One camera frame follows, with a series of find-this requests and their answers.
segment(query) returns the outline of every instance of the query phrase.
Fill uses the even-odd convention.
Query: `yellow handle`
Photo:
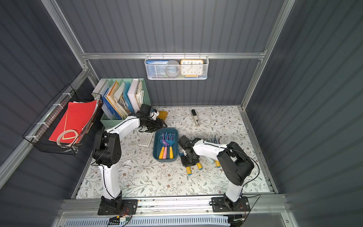
[[[203,169],[202,165],[199,162],[197,163],[197,166],[198,166],[198,169],[200,169],[200,170]]]
[[[159,159],[163,159],[163,155],[164,155],[164,147],[161,148]]]
[[[216,166],[217,168],[221,167],[221,163],[219,163],[219,161],[216,160]]]
[[[186,169],[187,169],[187,174],[189,176],[192,175],[192,170],[190,169],[190,167],[188,166],[188,167],[186,167]]]
[[[170,155],[169,158],[172,159],[174,158],[174,154],[173,154],[173,148],[170,146]]]

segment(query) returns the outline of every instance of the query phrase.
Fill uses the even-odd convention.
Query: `gray wall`
[[[299,226],[361,226],[363,1],[298,1],[247,107]]]
[[[147,78],[144,60],[90,62],[100,78]],[[151,104],[241,104],[257,64],[257,59],[210,60],[206,80],[146,80]]]
[[[283,0],[57,2],[85,52],[259,52],[283,4]]]
[[[62,0],[85,52],[260,52],[283,0]],[[90,60],[100,78],[146,78],[143,60]],[[147,80],[151,103],[240,104],[258,60],[210,60],[208,78]]]
[[[1,164],[81,67],[41,1],[0,1],[0,53]]]
[[[0,1],[0,53],[1,164],[81,67],[40,0]],[[92,86],[86,80],[81,89]],[[51,225],[78,182],[96,127],[77,156],[30,151],[0,189],[0,226]]]

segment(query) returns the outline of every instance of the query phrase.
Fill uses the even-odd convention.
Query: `red folder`
[[[97,101],[77,103],[69,102],[68,109],[58,123],[56,129],[49,137],[50,141],[57,141],[58,136],[66,130],[73,129],[80,134],[86,124],[90,121],[96,110]],[[76,135],[74,133],[65,134],[60,140],[61,143],[72,143]]]

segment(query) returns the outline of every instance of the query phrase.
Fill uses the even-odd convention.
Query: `blue tray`
[[[168,154],[166,156],[166,159],[159,159],[159,155],[161,152],[161,148],[164,146],[163,144],[160,143],[160,138],[162,136],[163,133],[167,132],[175,134],[174,136],[174,140],[175,140],[175,144],[172,145],[173,147],[173,154],[174,154],[174,158],[170,159],[170,152],[169,152],[169,147],[168,146]],[[155,132],[155,141],[154,141],[154,150],[152,152],[152,156],[158,161],[158,162],[173,162],[179,155],[178,155],[178,150],[179,150],[179,135],[178,135],[178,131],[175,128],[164,128],[164,129],[159,129],[158,131]]]

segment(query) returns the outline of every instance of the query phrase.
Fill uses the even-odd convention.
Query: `robotic arm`
[[[184,167],[196,165],[201,155],[220,162],[228,178],[228,188],[224,194],[224,205],[228,210],[238,207],[243,181],[254,168],[253,162],[240,146],[235,142],[229,144],[209,143],[200,138],[191,141],[186,136],[179,139],[179,145],[186,153],[186,155],[180,157]]]
[[[143,104],[137,113],[131,113],[120,124],[107,131],[96,133],[92,156],[99,165],[103,183],[103,196],[98,215],[120,214],[123,207],[127,205],[128,202],[124,203],[121,199],[122,193],[118,186],[118,166],[114,165],[121,158],[120,140],[139,126],[146,127],[145,132],[154,132],[167,127],[162,119],[156,118],[158,115],[156,110],[151,113],[151,107]],[[253,162],[239,145],[235,142],[227,145],[214,144],[204,142],[200,138],[191,141],[186,136],[179,139],[179,145],[186,153],[181,156],[184,167],[199,163],[200,155],[220,162],[229,180],[227,191],[224,194],[224,206],[228,210],[236,208],[240,200],[243,181],[254,168]]]
[[[118,166],[114,165],[121,158],[120,140],[140,126],[145,127],[145,132],[150,133],[167,127],[162,119],[156,118],[158,115],[159,112],[155,109],[151,112],[150,106],[142,104],[137,113],[129,114],[115,127],[96,133],[92,157],[100,168],[103,183],[103,196],[98,215],[119,214],[125,206],[118,186]]]

